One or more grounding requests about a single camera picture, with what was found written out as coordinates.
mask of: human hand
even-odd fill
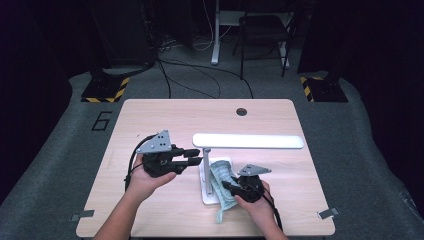
[[[262,180],[262,185],[265,190],[265,197],[273,202],[273,199],[270,195],[269,184]],[[284,232],[278,227],[274,219],[274,209],[271,205],[265,200],[264,197],[261,197],[254,203],[246,202],[243,198],[236,195],[234,196],[237,203],[244,208],[248,213],[252,221],[258,226],[261,232],[264,234],[265,238],[268,239],[287,239]]]
[[[265,181],[262,180],[262,185],[264,186],[264,188],[268,191],[265,190],[265,196],[271,200],[271,196],[269,195],[270,192],[270,187],[269,184]],[[234,196],[234,198],[236,199],[237,203],[244,208],[248,213],[250,218],[252,218],[253,222],[256,225],[260,225],[261,223],[269,223],[274,222],[274,209],[271,208],[271,206],[269,205],[269,203],[264,199],[264,197],[261,197],[259,200],[257,200],[254,203],[249,203],[246,202],[243,198],[241,198],[240,196],[236,195]]]
[[[133,169],[138,167],[131,173],[130,185],[126,191],[126,194],[132,195],[139,203],[150,197],[156,188],[169,183],[177,176],[176,173],[170,172],[157,178],[151,177],[144,171],[143,165],[139,166],[142,164],[142,158],[142,154],[137,154]]]

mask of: human arm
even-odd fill
[[[262,181],[262,184],[268,190],[265,191],[265,196],[268,199],[271,199],[271,196],[269,195],[269,184],[265,181]],[[264,197],[254,203],[246,202],[238,195],[234,196],[234,198],[237,203],[249,213],[250,218],[267,240],[288,239],[283,230],[281,230],[275,222],[274,209],[272,209]]]
[[[142,155],[137,155],[135,166],[142,163]],[[143,165],[136,167],[131,174],[131,182],[121,200],[113,209],[106,222],[94,236],[94,239],[128,239],[140,204],[150,197],[156,188],[175,178],[174,172],[158,178],[147,174]]]

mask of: small black hole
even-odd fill
[[[239,115],[239,116],[246,116],[246,114],[247,114],[247,110],[246,110],[245,108],[238,108],[238,109],[236,110],[236,113],[237,113],[237,115]]]

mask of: dark curtain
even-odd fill
[[[342,77],[358,89],[376,145],[422,216],[423,12],[419,1],[318,1],[298,68],[299,73],[330,71],[344,43],[352,40],[346,36],[354,21],[364,18],[352,37],[355,48],[342,59],[347,63]]]
[[[107,67],[90,17],[84,0],[0,2],[0,203],[66,110],[69,78],[87,72],[76,30]]]

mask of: wooden table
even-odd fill
[[[236,114],[245,108],[247,115]],[[193,148],[195,133],[298,135],[301,150],[212,149],[210,157],[231,157],[233,171],[246,164],[272,169],[261,175],[271,186],[284,232],[289,236],[326,236],[335,231],[332,218],[320,219],[328,209],[314,163],[293,103],[282,99],[143,99],[127,100],[107,146],[84,210],[94,216],[81,218],[79,237],[92,237],[124,193],[129,158],[146,136],[168,129],[171,142]],[[188,167],[171,183],[157,189],[142,203],[132,229],[139,237],[246,237],[262,236],[239,206],[215,222],[219,205],[204,205],[199,168]]]

